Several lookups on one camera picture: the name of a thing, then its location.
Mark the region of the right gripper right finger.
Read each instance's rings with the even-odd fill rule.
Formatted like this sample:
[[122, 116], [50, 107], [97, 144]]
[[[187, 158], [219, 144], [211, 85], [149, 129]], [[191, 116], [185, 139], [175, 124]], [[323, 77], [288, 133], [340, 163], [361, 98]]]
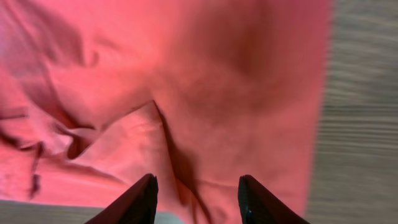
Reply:
[[310, 224], [251, 175], [239, 178], [238, 202], [243, 224]]

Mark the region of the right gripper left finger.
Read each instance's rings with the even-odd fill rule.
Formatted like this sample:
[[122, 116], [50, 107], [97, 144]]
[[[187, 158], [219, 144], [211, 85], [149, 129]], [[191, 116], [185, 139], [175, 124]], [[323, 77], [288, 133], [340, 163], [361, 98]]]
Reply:
[[85, 224], [154, 224], [158, 192], [157, 178], [146, 174]]

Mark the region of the red printed t-shirt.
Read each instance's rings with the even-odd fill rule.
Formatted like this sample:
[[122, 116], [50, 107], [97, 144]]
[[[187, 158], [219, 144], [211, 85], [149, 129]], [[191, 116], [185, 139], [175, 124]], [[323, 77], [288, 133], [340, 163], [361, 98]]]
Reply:
[[305, 213], [326, 70], [323, 0], [1, 2], [1, 198], [239, 223], [253, 175]]

